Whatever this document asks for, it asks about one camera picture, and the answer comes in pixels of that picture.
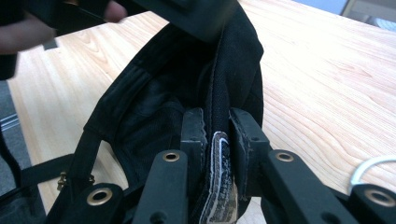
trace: light wood tabletop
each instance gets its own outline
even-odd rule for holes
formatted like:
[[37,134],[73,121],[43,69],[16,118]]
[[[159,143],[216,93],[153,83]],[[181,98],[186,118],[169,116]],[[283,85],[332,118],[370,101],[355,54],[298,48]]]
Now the light wood tabletop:
[[[273,148],[297,153],[341,192],[361,162],[396,154],[396,33],[290,0],[240,3],[264,48],[262,126]],[[20,53],[8,83],[33,164],[74,152],[98,99],[166,23],[144,13],[58,37],[57,49]],[[103,143],[93,175],[125,189],[114,158]],[[395,170],[379,165],[363,181],[396,191]],[[39,186],[47,210],[56,181]],[[259,204],[239,223],[263,223]]]

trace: black fabric bag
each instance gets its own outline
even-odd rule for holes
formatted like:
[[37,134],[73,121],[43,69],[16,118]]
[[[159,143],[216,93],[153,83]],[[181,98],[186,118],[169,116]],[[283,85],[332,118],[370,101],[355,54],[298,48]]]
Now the black fabric bag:
[[189,165],[196,166],[189,167],[189,223],[235,222],[248,200],[239,200],[233,183],[230,109],[247,111],[261,126],[262,53],[239,5],[215,44],[172,24],[164,27],[99,100],[79,140],[67,184],[46,222],[60,223],[64,211],[92,185],[89,179],[102,140],[120,161],[128,191],[138,192],[154,157],[166,149],[180,149],[183,116],[194,108],[202,115],[206,144],[192,152],[197,157],[189,157]]
[[0,155],[8,164],[16,185],[15,189],[0,196],[0,223],[44,223],[46,213],[37,184],[58,177],[61,171],[68,169],[74,156],[65,155],[22,170],[1,132]]

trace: black plastic bracket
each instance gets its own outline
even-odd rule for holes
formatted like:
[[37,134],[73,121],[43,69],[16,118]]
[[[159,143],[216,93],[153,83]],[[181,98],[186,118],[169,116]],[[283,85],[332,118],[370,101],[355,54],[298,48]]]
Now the black plastic bracket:
[[232,108],[232,165],[235,184],[241,197],[262,196],[260,163],[271,149],[270,141],[251,115]]
[[269,177],[290,223],[358,223],[295,153],[269,152],[262,171]]
[[234,12],[235,0],[134,0],[205,42],[216,40]]
[[[105,23],[104,13],[109,0],[27,0],[25,9],[48,26],[56,35],[67,35]],[[132,16],[146,11],[132,0],[117,1]]]
[[189,158],[189,195],[199,185],[200,174],[205,169],[206,146],[204,111],[201,108],[186,111],[181,128],[180,150]]
[[187,155],[166,150],[152,163],[133,223],[184,224],[187,218]]
[[362,224],[396,223],[396,194],[376,185],[361,184],[352,189],[347,207]]

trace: black nylon strap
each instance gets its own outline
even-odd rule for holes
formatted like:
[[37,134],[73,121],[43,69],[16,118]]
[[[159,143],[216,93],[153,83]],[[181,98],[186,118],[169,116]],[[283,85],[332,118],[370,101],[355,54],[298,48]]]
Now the black nylon strap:
[[56,178],[69,169],[73,154],[65,155],[21,171],[21,186],[31,186]]
[[74,158],[69,172],[66,175],[66,185],[49,211],[46,223],[60,223],[64,210],[74,201],[85,188],[91,183],[91,174],[99,146],[102,139],[99,135],[84,131],[79,139]]
[[0,155],[6,161],[11,170],[11,173],[14,176],[15,185],[17,188],[21,186],[21,167],[18,165],[18,162],[9,152],[8,147],[6,145],[6,141],[4,140],[3,133],[0,128]]
[[102,138],[84,131],[79,139],[67,178],[85,179],[91,174]]

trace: metal grommet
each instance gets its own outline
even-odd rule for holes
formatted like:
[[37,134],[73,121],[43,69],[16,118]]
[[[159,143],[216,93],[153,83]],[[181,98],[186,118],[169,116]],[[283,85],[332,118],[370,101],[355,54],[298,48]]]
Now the metal grommet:
[[293,156],[286,152],[276,153],[276,158],[280,161],[294,161]]
[[396,201],[393,198],[380,190],[367,189],[364,191],[364,195],[373,203],[377,203],[384,207],[393,207],[396,205]]
[[169,152],[169,153],[163,154],[163,159],[165,161],[178,161],[178,159],[180,159],[180,156],[176,152]]
[[113,196],[113,192],[109,188],[96,189],[88,195],[87,203],[97,206],[108,202]]

